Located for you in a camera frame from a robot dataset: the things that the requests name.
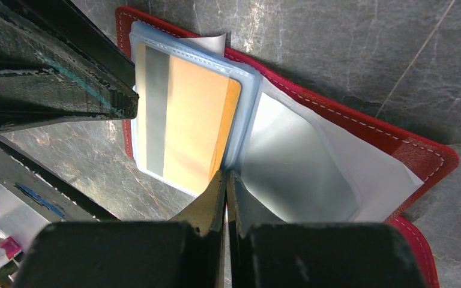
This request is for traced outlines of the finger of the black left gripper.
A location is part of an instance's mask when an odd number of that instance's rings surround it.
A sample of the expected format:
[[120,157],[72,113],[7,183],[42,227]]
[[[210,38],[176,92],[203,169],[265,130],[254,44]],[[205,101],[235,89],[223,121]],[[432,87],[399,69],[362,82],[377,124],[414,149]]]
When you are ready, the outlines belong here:
[[84,58],[105,68],[126,86],[134,85],[134,64],[71,1],[2,3]]
[[134,118],[131,87],[0,4],[0,133]]

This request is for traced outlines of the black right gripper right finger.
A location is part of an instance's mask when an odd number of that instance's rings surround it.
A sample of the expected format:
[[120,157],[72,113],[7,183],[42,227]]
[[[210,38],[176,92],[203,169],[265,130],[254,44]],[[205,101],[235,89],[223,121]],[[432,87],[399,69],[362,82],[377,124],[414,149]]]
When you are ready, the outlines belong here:
[[253,226],[283,224],[284,221],[255,198],[246,189],[240,175],[233,170],[227,173],[226,198],[232,285],[242,287],[248,277],[244,261],[251,255],[245,244],[248,231]]

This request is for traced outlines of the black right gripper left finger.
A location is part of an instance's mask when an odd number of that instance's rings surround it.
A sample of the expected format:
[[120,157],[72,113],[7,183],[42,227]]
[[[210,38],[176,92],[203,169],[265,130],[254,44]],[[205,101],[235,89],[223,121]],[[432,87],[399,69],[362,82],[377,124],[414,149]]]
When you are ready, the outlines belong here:
[[187,287],[224,286],[226,180],[221,170],[205,191],[170,221],[188,224],[183,277]]

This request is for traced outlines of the gold credit card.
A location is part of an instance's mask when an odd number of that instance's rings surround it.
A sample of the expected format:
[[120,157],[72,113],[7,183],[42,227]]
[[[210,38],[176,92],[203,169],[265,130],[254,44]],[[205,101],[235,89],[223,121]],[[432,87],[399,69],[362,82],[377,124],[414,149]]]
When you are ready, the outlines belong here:
[[199,195],[221,165],[241,84],[145,44],[138,44],[134,55],[137,167]]

